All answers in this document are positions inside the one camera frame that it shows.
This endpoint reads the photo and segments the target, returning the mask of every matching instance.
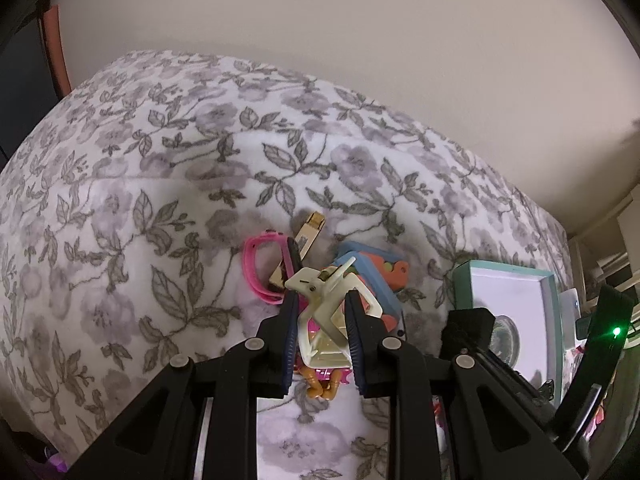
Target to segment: pink strap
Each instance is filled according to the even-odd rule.
[[[280,245],[287,277],[290,278],[293,276],[293,263],[291,262],[291,255],[289,254],[289,248],[287,246],[287,237],[282,233],[276,232],[265,232],[259,236],[253,236],[245,240],[244,251],[242,252],[242,272],[244,272],[244,278],[249,284],[249,287],[258,298],[265,303],[281,304],[284,293],[274,292],[266,288],[258,279],[258,274],[255,270],[255,255],[258,248],[268,242],[276,242]]]

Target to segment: floral bedspread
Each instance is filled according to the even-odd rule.
[[[276,307],[248,291],[242,242],[293,234],[312,210],[327,223],[310,266],[345,238],[404,254],[407,336],[431,352],[456,264],[571,282],[562,227],[473,153],[360,93],[233,57],[116,60],[34,129],[0,194],[2,364],[69,462],[174,354],[255,335]],[[309,400],[296,380],[259,407],[261,479],[384,476],[387,401],[353,384]]]

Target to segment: orange toy part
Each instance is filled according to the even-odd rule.
[[[306,384],[309,385],[309,388],[306,390],[306,396],[309,397],[309,399],[317,399],[318,397],[321,397],[324,393],[324,388],[318,380],[316,371],[313,370],[313,368],[302,365],[300,368],[298,368],[298,372],[306,379]]]
[[[335,394],[338,392],[338,386],[340,386],[340,378],[342,377],[342,369],[336,368],[331,372],[327,386],[322,392],[322,398],[325,400],[334,400]]]
[[[365,254],[367,258],[373,262],[374,266],[392,291],[397,292],[398,290],[402,290],[406,287],[406,284],[409,281],[409,263],[399,261],[394,264],[388,264],[382,256],[378,256],[377,254],[362,254]]]

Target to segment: white wall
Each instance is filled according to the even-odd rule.
[[[73,84],[134,48],[274,62],[377,97],[580,228],[640,167],[640,60],[600,0],[56,0]]]

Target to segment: pink object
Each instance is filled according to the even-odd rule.
[[[600,406],[598,406],[598,409],[596,410],[596,414],[593,416],[593,418],[591,419],[591,422],[587,426],[586,431],[584,432],[584,437],[587,440],[589,440],[593,436],[593,434],[596,432],[598,425],[601,424],[603,420],[604,420],[604,408],[602,407],[602,404],[601,404]]]
[[[255,270],[255,255],[258,247],[268,242],[276,242],[280,245],[282,261],[284,262],[287,276],[293,276],[293,263],[291,261],[291,255],[289,254],[289,247],[287,246],[287,237],[282,233],[276,232],[265,232],[259,236],[253,236],[245,240],[244,251],[242,252],[242,272],[249,287],[258,298],[265,303],[281,304],[284,298],[284,292],[274,292],[266,288],[258,279],[258,274]]]
[[[296,367],[295,369],[298,369],[301,366],[304,366],[305,364],[302,361],[302,357],[300,357],[300,354],[296,355]],[[328,381],[329,378],[331,377],[331,372],[333,372],[336,368],[315,368],[316,371],[316,377],[318,377],[319,381]],[[342,384],[351,384],[349,382],[349,374],[351,374],[351,368],[340,368],[340,370],[342,371],[342,375],[340,376],[340,382]]]
[[[51,458],[49,458],[48,462],[61,473],[66,473],[68,471],[65,460],[62,458],[62,455],[60,455],[60,453],[56,453],[55,455],[53,455]]]
[[[307,329],[309,330],[310,334],[315,334],[318,330],[320,330],[320,327],[318,323],[316,323],[313,319],[310,319],[307,325]]]

